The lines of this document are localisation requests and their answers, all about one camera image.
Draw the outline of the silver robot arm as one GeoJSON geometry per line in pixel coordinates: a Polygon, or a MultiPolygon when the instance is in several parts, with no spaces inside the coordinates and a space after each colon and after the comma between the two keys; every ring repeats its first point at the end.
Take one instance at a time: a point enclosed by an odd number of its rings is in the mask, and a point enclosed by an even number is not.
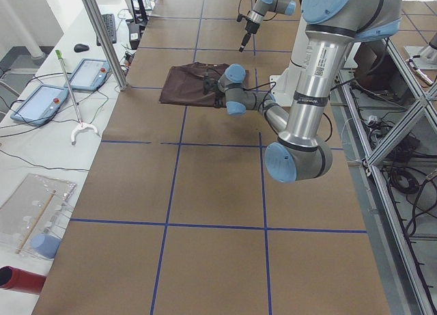
{"type": "Polygon", "coordinates": [[[257,33],[261,24],[265,21],[265,16],[268,12],[291,16],[295,9],[296,2],[294,0],[257,0],[253,9],[248,14],[238,13],[236,20],[238,22],[241,22],[243,19],[246,21],[244,28],[246,33],[238,51],[243,52],[251,37],[257,33]]]}
{"type": "Polygon", "coordinates": [[[352,45],[396,34],[402,0],[300,0],[308,43],[289,111],[269,93],[244,87],[245,69],[230,65],[218,79],[204,77],[205,88],[222,96],[229,115],[260,112],[277,134],[265,152],[268,173],[279,182],[323,176],[333,156],[317,131],[333,81],[352,45]]]}

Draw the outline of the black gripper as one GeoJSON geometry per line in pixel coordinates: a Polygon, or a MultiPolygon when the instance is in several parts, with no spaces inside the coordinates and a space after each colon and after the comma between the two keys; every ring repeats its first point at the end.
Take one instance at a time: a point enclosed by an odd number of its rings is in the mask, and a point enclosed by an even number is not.
{"type": "Polygon", "coordinates": [[[202,107],[225,107],[225,93],[219,89],[219,77],[204,74],[202,77],[202,107]]]}
{"type": "Polygon", "coordinates": [[[257,30],[259,29],[259,26],[262,23],[262,15],[255,10],[251,10],[247,15],[243,15],[243,14],[237,15],[236,20],[238,22],[241,22],[242,19],[246,20],[246,26],[245,26],[246,34],[244,35],[240,47],[238,49],[238,51],[241,53],[244,51],[246,45],[249,43],[251,36],[257,33],[257,30]]]}

